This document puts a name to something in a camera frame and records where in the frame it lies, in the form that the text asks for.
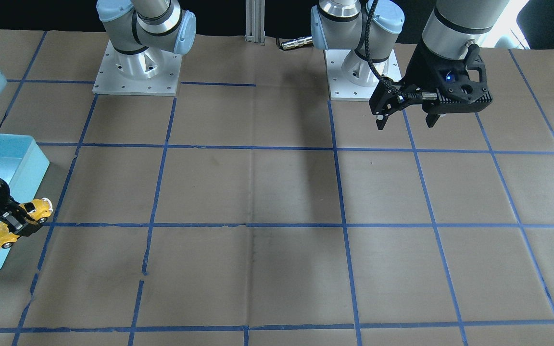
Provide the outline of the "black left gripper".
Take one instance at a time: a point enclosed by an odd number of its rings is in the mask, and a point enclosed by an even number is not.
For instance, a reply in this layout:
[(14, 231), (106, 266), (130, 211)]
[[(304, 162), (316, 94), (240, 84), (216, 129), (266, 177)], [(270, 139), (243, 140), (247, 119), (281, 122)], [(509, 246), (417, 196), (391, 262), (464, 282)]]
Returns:
[(446, 113), (479, 112), (488, 107), (493, 98), (479, 53), (479, 46), (471, 44), (464, 59), (453, 61), (440, 57), (419, 41), (401, 80), (402, 92), (389, 77), (381, 77), (372, 92), (369, 107), (378, 130), (384, 129), (389, 116), (406, 106), (410, 97), (403, 92), (412, 93), (417, 88), (438, 95), (436, 100), (422, 103), (428, 128), (435, 127)]

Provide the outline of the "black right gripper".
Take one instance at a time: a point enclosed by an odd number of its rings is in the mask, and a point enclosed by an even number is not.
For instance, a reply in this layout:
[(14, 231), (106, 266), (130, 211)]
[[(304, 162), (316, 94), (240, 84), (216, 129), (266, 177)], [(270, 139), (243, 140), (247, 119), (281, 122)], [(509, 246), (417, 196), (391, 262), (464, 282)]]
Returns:
[(33, 219), (29, 215), (31, 211), (32, 202), (14, 201), (9, 185), (0, 179), (0, 221), (3, 220), (11, 234), (28, 237), (42, 228), (48, 217)]

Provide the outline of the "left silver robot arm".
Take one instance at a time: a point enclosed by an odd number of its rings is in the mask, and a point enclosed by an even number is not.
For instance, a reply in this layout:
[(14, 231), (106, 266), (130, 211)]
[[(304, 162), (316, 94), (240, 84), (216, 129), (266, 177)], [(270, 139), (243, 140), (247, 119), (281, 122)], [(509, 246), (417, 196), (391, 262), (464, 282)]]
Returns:
[(428, 127), (444, 114), (479, 112), (493, 98), (479, 42), (508, 4), (505, 0), (438, 0), (404, 76), (382, 76), (405, 22), (391, 0), (321, 0), (311, 10), (311, 37), (321, 50), (347, 49), (378, 80), (369, 101), (379, 130), (388, 118), (421, 105)]

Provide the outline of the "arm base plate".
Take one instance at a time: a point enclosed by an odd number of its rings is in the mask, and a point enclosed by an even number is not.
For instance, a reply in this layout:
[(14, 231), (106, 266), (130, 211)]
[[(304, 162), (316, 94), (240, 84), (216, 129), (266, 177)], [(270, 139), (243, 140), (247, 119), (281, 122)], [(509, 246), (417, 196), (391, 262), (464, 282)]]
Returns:
[(108, 42), (92, 91), (111, 96), (173, 97), (179, 84), (182, 58), (180, 54), (157, 48), (126, 55)]
[(329, 95), (335, 101), (369, 101), (378, 79), (354, 50), (325, 50)]

